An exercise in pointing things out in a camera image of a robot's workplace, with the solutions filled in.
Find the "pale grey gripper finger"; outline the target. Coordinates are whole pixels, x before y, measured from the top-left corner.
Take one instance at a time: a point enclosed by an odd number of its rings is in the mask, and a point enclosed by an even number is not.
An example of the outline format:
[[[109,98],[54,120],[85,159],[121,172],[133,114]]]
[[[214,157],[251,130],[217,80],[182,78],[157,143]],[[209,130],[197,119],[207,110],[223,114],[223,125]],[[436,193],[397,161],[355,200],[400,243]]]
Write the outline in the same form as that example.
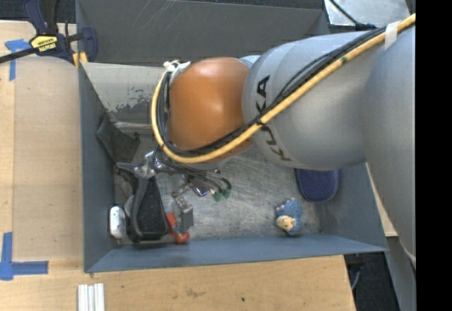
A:
[[[187,233],[189,228],[194,225],[194,208],[182,194],[173,192],[172,198],[172,211],[176,219],[176,231],[178,233]]]

